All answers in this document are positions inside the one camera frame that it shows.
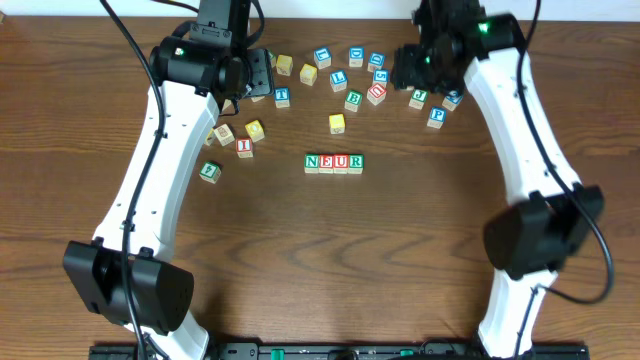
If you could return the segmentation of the green R block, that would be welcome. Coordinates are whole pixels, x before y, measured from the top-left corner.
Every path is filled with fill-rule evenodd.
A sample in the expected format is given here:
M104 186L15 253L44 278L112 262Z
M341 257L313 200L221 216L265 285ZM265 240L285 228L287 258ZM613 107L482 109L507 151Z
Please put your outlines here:
M362 154L349 155L349 174L362 174L364 170L364 156Z

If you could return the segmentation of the red I block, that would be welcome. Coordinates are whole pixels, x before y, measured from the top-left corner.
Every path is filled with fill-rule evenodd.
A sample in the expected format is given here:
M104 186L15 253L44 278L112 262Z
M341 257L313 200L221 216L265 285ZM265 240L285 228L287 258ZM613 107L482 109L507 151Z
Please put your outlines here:
M235 147L239 158L251 158L254 156L253 141L251 138L238 138L235 142Z

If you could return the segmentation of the red E block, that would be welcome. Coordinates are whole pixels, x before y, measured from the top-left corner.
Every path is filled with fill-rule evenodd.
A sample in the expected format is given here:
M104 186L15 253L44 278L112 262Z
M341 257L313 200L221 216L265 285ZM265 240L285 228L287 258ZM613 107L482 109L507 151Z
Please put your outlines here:
M334 173L334 156L330 154L321 154L319 156L319 172L321 174Z

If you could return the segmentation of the green N block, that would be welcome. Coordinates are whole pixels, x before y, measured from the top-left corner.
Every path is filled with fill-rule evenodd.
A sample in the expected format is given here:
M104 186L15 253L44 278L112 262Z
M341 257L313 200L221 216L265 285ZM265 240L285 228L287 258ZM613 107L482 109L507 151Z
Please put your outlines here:
M319 160L318 154L306 154L304 158L304 172L307 174L319 173Z

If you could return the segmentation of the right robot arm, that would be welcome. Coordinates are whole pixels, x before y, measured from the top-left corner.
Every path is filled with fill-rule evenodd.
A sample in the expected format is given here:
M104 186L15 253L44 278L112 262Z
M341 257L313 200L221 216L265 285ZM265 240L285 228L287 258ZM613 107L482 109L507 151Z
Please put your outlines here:
M604 197L584 186L563 155L533 81L532 30L476 1L424 1L414 11L420 39L398 48L391 81L446 98L469 94L498 154L506 209L483 230L494 275L486 314L467 359L577 357L566 346L536 348L533 327L566 260L597 234Z

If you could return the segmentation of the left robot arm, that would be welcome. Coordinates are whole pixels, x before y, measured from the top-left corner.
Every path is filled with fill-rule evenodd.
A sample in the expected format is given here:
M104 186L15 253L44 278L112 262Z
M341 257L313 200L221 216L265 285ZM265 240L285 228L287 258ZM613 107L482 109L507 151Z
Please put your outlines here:
M275 84L259 3L204 1L150 54L141 134L119 192L88 243L67 245L63 267L87 310L130 329L135 359L202 359L209 333L190 310L193 275L172 264L177 220L194 165L226 102L270 96Z

